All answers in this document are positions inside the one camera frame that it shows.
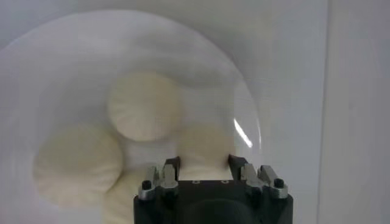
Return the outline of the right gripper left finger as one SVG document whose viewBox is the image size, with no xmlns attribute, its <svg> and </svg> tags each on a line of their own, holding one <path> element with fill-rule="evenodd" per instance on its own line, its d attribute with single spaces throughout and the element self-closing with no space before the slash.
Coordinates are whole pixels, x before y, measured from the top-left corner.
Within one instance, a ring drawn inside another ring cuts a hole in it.
<svg viewBox="0 0 390 224">
<path fill-rule="evenodd" d="M 179 194 L 180 157 L 167 159 L 161 171 L 156 166 L 147 169 L 146 176 L 138 190 L 138 198 L 151 201 L 157 198 L 157 191 L 163 197 L 175 198 Z"/>
</svg>

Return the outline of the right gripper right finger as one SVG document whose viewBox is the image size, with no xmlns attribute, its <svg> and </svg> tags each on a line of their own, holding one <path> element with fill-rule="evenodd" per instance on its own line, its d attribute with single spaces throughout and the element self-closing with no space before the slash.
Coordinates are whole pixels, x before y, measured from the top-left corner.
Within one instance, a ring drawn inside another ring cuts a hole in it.
<svg viewBox="0 0 390 224">
<path fill-rule="evenodd" d="M 263 193 L 268 191 L 274 199 L 287 199 L 288 187 L 284 180 L 279 178 L 273 168 L 268 165 L 262 165 L 255 169 L 254 165 L 245 158 L 235 155 L 229 155 L 228 164 L 235 181 L 243 182 L 251 194 L 253 191 Z"/>
</svg>

